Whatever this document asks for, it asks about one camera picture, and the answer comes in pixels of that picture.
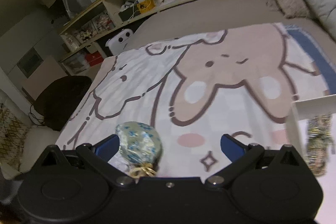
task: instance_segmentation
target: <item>mattress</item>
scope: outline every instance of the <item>mattress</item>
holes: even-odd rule
[[[309,31],[336,64],[335,42],[322,28],[310,19],[286,19],[280,11],[270,10],[266,0],[197,0],[164,10],[150,17],[137,29],[128,39],[125,50],[193,33],[271,22],[293,24]]]

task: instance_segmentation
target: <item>gold ribbon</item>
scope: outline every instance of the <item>gold ribbon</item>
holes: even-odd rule
[[[134,167],[129,171],[128,175],[134,179],[139,179],[141,177],[154,177],[156,172],[153,170],[153,165],[146,162],[141,164],[139,167]]]
[[[331,113],[316,116],[308,122],[307,165],[316,177],[327,170],[328,148],[335,154],[335,143],[330,133]]]

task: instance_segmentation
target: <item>black chair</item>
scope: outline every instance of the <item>black chair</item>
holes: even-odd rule
[[[87,76],[65,76],[52,82],[34,103],[34,109],[44,116],[44,125],[61,131],[91,83]]]

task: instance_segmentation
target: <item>bedsheet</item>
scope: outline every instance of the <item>bedsheet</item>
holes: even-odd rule
[[[220,138],[278,149],[292,100],[336,93],[336,73],[305,30],[259,24],[150,43],[107,58],[56,144],[97,143],[117,124],[154,126],[157,176],[200,176],[231,162]],[[110,164],[127,172],[117,153]]]

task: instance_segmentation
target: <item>cartoon bear print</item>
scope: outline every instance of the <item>cartoon bear print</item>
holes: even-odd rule
[[[191,45],[174,67],[181,81],[170,100],[172,122],[189,125],[204,114],[219,88],[244,86],[271,120],[283,123],[291,101],[298,99],[293,81],[283,69],[286,37],[275,24],[262,24],[230,29],[221,43]],[[265,95],[260,81],[263,77],[278,83],[276,97]],[[201,98],[190,103],[185,93],[196,81],[206,87]]]

